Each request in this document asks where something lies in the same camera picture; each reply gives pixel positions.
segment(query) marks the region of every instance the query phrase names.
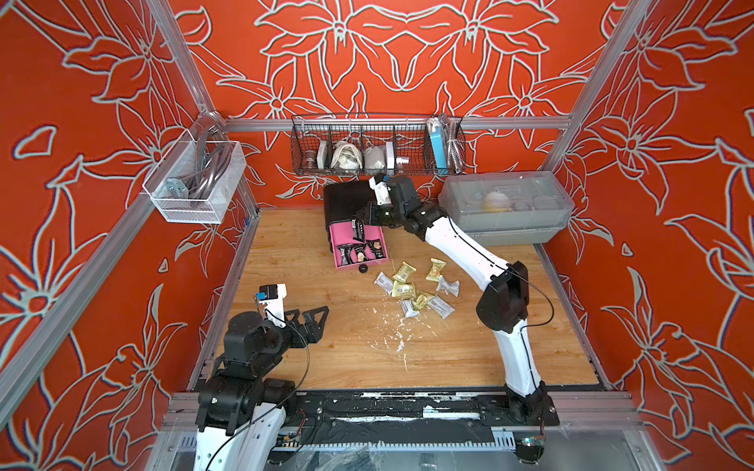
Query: plastic storage box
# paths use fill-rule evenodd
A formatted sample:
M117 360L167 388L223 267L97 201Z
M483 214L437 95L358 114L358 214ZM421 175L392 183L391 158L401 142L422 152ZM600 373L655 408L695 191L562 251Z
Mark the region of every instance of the plastic storage box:
M483 246L547 242L566 226L575 206L551 172L449 176L439 199Z

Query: orange wallpaper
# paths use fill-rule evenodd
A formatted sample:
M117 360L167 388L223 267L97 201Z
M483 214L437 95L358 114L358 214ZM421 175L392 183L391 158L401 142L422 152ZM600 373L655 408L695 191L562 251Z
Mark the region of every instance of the orange wallpaper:
M671 469L754 467L754 5L657 0L557 175L547 252Z
M3 469L142 469L184 391L247 213L220 226L156 210L0 436Z
M0 366L197 109L142 0L0 2ZM0 432L2 469L139 469L247 224L154 212Z
M567 115L626 2L172 0L224 116L445 111ZM534 170L555 130L467 133L469 172ZM292 173L286 133L237 136L268 206L312 206L337 177ZM437 196L442 179L415 179Z
M141 0L6 3L0 36L1 368L197 110Z

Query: black wire basket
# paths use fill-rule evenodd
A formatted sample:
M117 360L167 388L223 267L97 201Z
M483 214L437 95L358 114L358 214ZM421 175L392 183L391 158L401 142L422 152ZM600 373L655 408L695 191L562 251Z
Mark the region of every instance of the black wire basket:
M407 175L448 176L463 173L466 169L466 136L461 129L461 119L450 118L452 148L448 152L447 168L437 168L427 119L430 115L401 116L375 115L370 118L345 118L336 115L297 115L292 118L291 160L296 175L376 175L397 173ZM353 144L361 153L360 168L331 168L333 153L339 142ZM313 156L323 147L323 168L319 168ZM364 168L365 156L370 148L390 147L394 157L394 168Z

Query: wooden floor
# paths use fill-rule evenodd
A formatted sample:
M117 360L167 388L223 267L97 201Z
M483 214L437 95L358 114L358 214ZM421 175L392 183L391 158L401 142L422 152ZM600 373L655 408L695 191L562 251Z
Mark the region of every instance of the wooden floor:
M265 210L241 277L231 317L256 310L260 285L285 283L285 308L302 311L329 306L324 336L311 345L311 368L302 387L490 386L505 383L505 372L492 332L477 318L481 291L439 250L403 229L385 228L391 258L370 267L336 271L321 210ZM555 319L529 329L535 362L548 384L595 384L597 379L571 328L533 246L503 246L492 251L510 262L520 260L529 279L556 305ZM461 281L458 298L441 293L456 311L443 320L430 308L404 319L395 298L373 284L380 270L392 277L402 261L417 268L410 278L417 289L434 291L425 280L430 257L446 260L447 280ZM530 290L529 322L544 322L550 305ZM222 342L217 354L222 352ZM306 368L305 350L288 350L271 373L298 382Z

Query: wire basket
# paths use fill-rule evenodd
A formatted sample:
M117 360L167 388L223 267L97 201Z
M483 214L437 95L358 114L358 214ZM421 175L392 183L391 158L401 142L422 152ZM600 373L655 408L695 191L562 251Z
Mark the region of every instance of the wire basket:
M338 118L335 115L294 116L291 133L291 160L296 175L394 175L442 176L463 173L466 169L466 136L461 129L461 119L451 118L455 130L451 139L455 140L455 165L449 162L448 168L437 168L427 119L424 117L398 118ZM353 144L361 153L360 168L331 168L333 154L339 142ZM387 162L394 159L394 165L385 168L364 168L366 153L375 146L383 146ZM323 148L323 168L311 168L311 156L320 154Z
M203 141L208 145L218 145L227 142L232 145L230 162L222 175L214 182L209 196L201 199L178 198L170 188L175 179L185 179L201 168L197 153L199 144L191 137L188 130L179 138L179 143L185 148L181 155L173 162L164 164L160 161L144 179L144 191L149 195L155 207L168 222L189 222L197 224L220 224L225 218L233 194L238 187L244 170L246 159L237 141Z

